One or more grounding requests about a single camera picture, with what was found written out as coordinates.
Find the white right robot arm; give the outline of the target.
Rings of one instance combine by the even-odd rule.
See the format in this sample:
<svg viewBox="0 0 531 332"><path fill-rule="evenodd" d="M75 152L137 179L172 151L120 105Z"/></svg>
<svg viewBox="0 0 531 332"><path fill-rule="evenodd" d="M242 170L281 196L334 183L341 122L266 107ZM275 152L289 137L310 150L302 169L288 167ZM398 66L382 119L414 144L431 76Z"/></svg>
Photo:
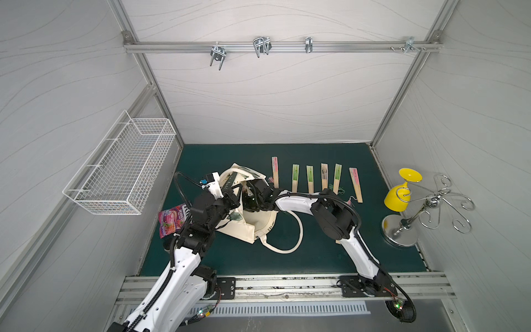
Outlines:
<svg viewBox="0 0 531 332"><path fill-rule="evenodd" d="M362 239L361 217L332 190L305 194L271 188L264 180L253 180L246 184L243 209L249 212L300 212L313 216L323 233L338 242L355 265L357 275L342 277L337 285L367 297L385 294L391 297L385 305L395 319L403 323L416 320L417 311L412 299L384 270Z"/></svg>

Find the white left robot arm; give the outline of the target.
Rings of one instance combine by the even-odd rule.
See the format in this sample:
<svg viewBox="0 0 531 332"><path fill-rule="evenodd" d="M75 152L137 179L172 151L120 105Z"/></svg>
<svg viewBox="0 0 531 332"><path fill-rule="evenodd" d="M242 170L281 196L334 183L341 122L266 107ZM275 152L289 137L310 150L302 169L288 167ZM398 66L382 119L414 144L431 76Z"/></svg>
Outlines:
<svg viewBox="0 0 531 332"><path fill-rule="evenodd" d="M189 208L191 216L172 236L170 262L152 290L122 324L109 331L176 331L189 310L215 292L216 271L201 265L218 224L240 206L228 183L229 171L207 176L203 192Z"/></svg>

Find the cream canvas tote bag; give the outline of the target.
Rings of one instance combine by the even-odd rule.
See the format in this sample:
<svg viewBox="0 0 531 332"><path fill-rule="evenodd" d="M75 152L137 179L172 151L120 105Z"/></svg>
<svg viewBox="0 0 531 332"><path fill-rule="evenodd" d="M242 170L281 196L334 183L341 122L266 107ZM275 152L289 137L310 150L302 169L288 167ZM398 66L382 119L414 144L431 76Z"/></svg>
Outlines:
<svg viewBox="0 0 531 332"><path fill-rule="evenodd" d="M232 217L234 220L222 220L219 222L216 230L229 235L235 239L248 243L254 243L260 240L262 245L275 253L287 255L295 252L301 245L304 229L301 219L292 211L288 213L295 218L299 225L299 238L296 245L288 250L278 249L268 243L267 234L275 226L277 220L277 211L247 212L243 209L242 196L246 191L246 182L252 180L265 180L264 174L254 171L248 167L233 164L231 168L225 170L220 175L220 186L222 188L235 187L240 185L242 189L241 204L237 210L234 210Z"/></svg>

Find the bamboo folding fan pink tassel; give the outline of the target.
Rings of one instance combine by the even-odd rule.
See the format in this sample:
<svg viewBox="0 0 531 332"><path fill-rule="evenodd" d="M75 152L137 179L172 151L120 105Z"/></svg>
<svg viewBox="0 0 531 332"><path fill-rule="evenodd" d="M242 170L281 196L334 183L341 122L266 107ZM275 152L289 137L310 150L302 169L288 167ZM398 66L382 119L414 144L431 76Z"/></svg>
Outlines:
<svg viewBox="0 0 531 332"><path fill-rule="evenodd" d="M326 163L321 164L321 181L322 181L322 189L328 189L329 188L329 166Z"/></svg>

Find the bamboo folding fan green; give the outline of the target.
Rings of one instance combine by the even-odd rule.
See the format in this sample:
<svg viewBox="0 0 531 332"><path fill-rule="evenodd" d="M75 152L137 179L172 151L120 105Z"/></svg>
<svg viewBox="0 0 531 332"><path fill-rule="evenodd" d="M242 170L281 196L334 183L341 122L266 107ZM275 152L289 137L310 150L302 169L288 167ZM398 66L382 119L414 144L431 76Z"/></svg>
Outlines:
<svg viewBox="0 0 531 332"><path fill-rule="evenodd" d="M315 192L314 181L314 167L312 165L306 166L306 178L308 184L308 193L313 194Z"/></svg>
<svg viewBox="0 0 531 332"><path fill-rule="evenodd" d="M333 189L332 189L332 191L335 194L339 194L341 176L342 176L342 165L336 163L335 168L334 168L334 173L333 173Z"/></svg>

